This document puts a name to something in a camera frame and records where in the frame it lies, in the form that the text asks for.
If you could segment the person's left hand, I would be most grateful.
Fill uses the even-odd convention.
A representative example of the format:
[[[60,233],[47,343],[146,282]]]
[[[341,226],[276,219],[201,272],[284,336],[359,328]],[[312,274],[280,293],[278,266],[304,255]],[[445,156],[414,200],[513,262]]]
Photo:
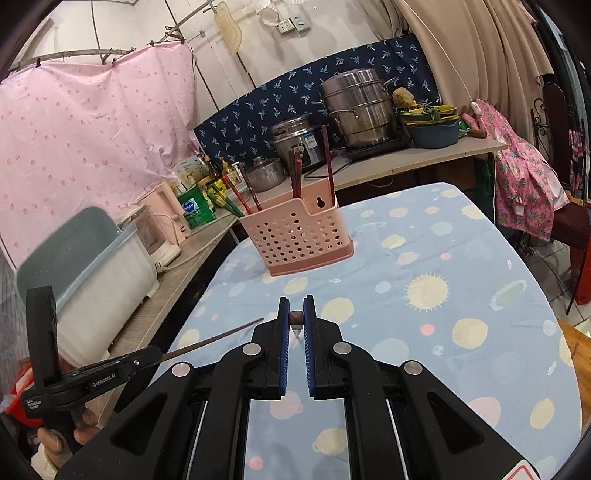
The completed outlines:
[[[73,430],[75,442],[84,446],[100,431],[96,415],[85,408],[81,413],[81,425]],[[37,430],[39,447],[32,456],[31,466],[43,479],[53,479],[58,470],[72,457],[72,450],[65,437],[55,429],[40,427]]]

